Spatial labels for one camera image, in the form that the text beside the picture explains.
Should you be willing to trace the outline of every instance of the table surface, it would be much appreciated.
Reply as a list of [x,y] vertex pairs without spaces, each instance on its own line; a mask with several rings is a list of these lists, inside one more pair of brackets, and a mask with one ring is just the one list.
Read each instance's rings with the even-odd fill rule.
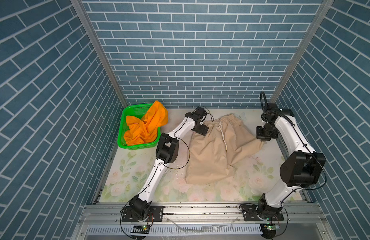
[[[168,109],[168,124],[161,132],[170,132],[192,109]],[[215,119],[234,113],[241,118],[254,135],[256,126],[261,125],[260,109],[211,109]],[[189,145],[193,132],[188,132],[183,140]],[[114,157],[100,202],[127,202],[144,185],[155,161],[155,147],[130,151],[118,148]],[[188,148],[180,142],[177,160],[171,167],[183,166],[188,160]],[[252,156],[233,165],[235,175],[203,185],[187,184],[187,167],[179,170],[167,169],[156,192],[154,202],[233,202],[257,201],[261,194],[268,192],[280,179],[279,169],[284,162],[277,142],[265,142],[262,149]],[[291,200],[302,200],[297,192]]]

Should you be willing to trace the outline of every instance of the metal bracket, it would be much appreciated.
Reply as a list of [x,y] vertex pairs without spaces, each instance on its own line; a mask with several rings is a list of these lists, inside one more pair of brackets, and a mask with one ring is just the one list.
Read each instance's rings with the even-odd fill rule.
[[[148,216],[152,216],[153,214],[153,222],[162,222],[162,215],[163,215],[163,206],[150,206]],[[139,222],[138,216],[133,214],[133,210],[130,206],[124,208],[124,214],[122,215],[122,222]]]
[[256,138],[260,139],[262,142],[270,141],[272,138],[277,139],[279,137],[278,131],[272,132],[270,136],[265,136],[265,128],[261,126],[256,127]]
[[[244,221],[246,222],[263,221],[263,219],[261,219],[258,216],[256,208],[257,206],[255,205],[243,205],[242,206],[242,209],[243,209],[242,215],[244,217]],[[282,213],[279,213],[276,216],[274,216],[272,220],[283,221],[284,216],[282,215]]]

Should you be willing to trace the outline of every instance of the robotic arm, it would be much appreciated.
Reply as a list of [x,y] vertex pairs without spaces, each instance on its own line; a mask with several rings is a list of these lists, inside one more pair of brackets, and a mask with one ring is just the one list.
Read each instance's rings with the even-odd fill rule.
[[282,203],[293,192],[316,184],[326,162],[324,154],[317,153],[309,145],[296,123],[290,109],[280,109],[275,103],[267,103],[265,94],[260,94],[263,126],[257,126],[256,137],[261,141],[277,139],[286,159],[280,167],[281,179],[258,201],[257,213],[261,219],[272,218],[280,213]]
[[[265,101],[265,105],[261,101],[263,126],[257,126],[256,137],[261,141],[277,139],[286,160],[280,167],[281,179],[268,193],[260,197],[256,210],[251,214],[245,214],[244,218],[250,215],[248,221],[254,221],[268,220],[277,216],[279,220],[283,220],[282,203],[293,192],[316,184],[326,159],[322,153],[317,153],[308,144],[290,109],[280,109],[274,103],[268,104],[263,92],[260,95],[261,98]],[[129,201],[134,219],[147,219],[154,191],[163,176],[164,169],[177,158],[178,140],[190,130],[206,135],[208,127],[203,125],[206,115],[206,111],[199,106],[194,112],[185,114],[183,121],[173,131],[161,134],[153,169],[140,193]]]
[[169,167],[178,156],[178,140],[190,130],[204,136],[208,132],[208,127],[202,124],[206,115],[205,109],[197,107],[194,112],[185,114],[183,121],[173,131],[168,134],[161,134],[156,149],[156,160],[153,169],[140,193],[129,201],[133,214],[138,219],[144,220],[147,218],[154,191],[163,176],[165,166]]

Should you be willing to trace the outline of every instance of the white drawstring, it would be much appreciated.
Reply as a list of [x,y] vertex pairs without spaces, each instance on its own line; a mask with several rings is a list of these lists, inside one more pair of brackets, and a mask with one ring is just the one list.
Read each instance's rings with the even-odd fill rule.
[[226,148],[226,151],[227,151],[228,146],[227,146],[226,141],[225,141],[224,133],[222,132],[222,122],[221,121],[218,123],[218,128],[221,130],[222,140],[224,140],[225,148]]

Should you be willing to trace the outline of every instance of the blue brick wallpaper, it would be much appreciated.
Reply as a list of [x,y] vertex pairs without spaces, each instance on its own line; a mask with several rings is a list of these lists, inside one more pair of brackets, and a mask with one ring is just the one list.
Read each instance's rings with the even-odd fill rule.
[[69,0],[0,0],[0,239],[65,239],[121,106]]
[[128,103],[258,108],[322,0],[84,0]]
[[370,0],[334,1],[277,103],[327,157],[310,193],[336,237],[370,239]]

